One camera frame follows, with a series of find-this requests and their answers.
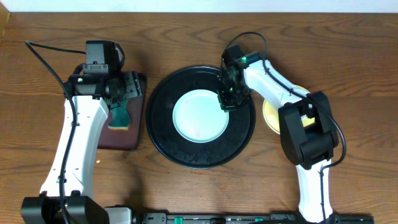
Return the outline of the green sponge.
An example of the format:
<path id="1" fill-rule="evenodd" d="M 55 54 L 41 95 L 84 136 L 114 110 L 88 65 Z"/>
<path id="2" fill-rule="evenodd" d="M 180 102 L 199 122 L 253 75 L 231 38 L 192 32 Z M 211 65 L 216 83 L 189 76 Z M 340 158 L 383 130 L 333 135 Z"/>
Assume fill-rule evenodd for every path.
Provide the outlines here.
<path id="1" fill-rule="evenodd" d="M 108 123 L 108 128 L 113 130 L 127 131 L 131 124 L 131 118 L 127 112 L 128 100 L 119 101 L 111 105 L 112 120 Z"/>

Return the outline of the light blue plate top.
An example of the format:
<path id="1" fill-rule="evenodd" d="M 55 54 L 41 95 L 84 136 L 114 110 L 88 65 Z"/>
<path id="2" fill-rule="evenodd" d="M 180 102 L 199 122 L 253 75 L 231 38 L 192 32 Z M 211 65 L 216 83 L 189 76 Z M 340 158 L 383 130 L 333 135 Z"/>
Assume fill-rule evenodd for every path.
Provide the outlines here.
<path id="1" fill-rule="evenodd" d="M 206 143 L 224 133 L 229 113 L 221 109 L 216 93 L 199 89 L 189 91 L 177 100 L 172 121 L 179 135 L 186 140 Z"/>

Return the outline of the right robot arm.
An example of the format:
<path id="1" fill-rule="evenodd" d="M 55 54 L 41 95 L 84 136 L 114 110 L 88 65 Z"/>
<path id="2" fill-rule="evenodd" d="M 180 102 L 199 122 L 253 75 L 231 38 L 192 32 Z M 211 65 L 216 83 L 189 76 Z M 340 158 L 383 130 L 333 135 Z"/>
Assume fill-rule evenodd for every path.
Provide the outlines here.
<path id="1" fill-rule="evenodd" d="M 306 222 L 326 223 L 333 213 L 328 170 L 338 145 L 327 97 L 294 85 L 259 52 L 246 55 L 236 45 L 221 56 L 220 82 L 217 94 L 224 111 L 246 105 L 252 91 L 277 110 L 280 143 L 298 173 L 298 210 Z"/>

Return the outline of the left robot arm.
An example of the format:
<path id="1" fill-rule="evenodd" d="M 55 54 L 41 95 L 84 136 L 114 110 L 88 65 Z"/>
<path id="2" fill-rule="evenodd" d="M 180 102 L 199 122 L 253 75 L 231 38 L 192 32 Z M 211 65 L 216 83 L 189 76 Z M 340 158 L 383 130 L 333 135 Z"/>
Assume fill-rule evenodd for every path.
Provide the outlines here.
<path id="1" fill-rule="evenodd" d="M 98 148 L 135 150 L 146 77 L 137 72 L 80 72 L 62 84 L 65 117 L 55 159 L 39 196 L 26 197 L 25 223 L 138 223 L 128 206 L 103 208 L 93 200 Z"/>

